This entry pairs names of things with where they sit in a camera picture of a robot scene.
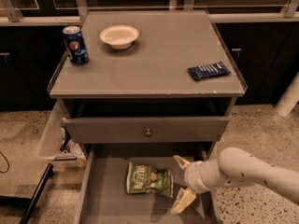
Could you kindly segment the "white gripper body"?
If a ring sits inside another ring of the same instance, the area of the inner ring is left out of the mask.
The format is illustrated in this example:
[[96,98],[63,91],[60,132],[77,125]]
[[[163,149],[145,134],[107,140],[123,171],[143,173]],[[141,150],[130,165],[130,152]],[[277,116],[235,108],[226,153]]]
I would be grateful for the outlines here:
[[201,161],[191,162],[187,165],[184,173],[184,181],[186,186],[198,194],[209,191],[209,188],[205,185],[200,174],[201,164]]

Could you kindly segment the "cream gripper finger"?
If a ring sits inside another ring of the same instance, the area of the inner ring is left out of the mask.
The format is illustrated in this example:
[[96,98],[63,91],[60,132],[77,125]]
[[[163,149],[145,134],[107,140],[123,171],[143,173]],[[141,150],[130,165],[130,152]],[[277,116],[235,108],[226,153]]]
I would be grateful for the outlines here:
[[173,158],[178,163],[179,168],[183,171],[185,171],[187,167],[191,164],[189,161],[180,157],[179,155],[174,155]]
[[172,205],[171,214],[179,215],[182,213],[194,200],[196,199],[196,193],[190,189],[180,188],[177,198]]

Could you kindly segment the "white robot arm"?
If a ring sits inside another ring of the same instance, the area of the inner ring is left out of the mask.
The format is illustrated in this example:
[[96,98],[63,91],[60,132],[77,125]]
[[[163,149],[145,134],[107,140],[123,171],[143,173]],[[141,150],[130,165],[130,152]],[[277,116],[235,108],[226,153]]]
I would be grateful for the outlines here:
[[258,159],[238,147],[227,147],[217,157],[207,161],[187,161],[176,155],[174,159],[184,171],[186,189],[180,189],[171,212],[183,212],[197,194],[213,188],[233,188],[257,184],[299,204],[299,172],[282,168]]

